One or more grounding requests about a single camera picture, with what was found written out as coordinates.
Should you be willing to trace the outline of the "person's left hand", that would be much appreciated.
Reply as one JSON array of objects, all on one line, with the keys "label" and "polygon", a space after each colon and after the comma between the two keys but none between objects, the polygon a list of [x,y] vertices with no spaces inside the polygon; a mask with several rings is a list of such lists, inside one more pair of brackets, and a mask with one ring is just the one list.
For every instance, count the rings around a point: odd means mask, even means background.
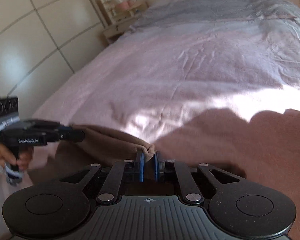
[{"label": "person's left hand", "polygon": [[33,158],[33,147],[24,147],[19,153],[19,157],[15,158],[13,153],[3,144],[0,144],[0,166],[4,167],[5,163],[17,165],[20,170],[27,170]]}]

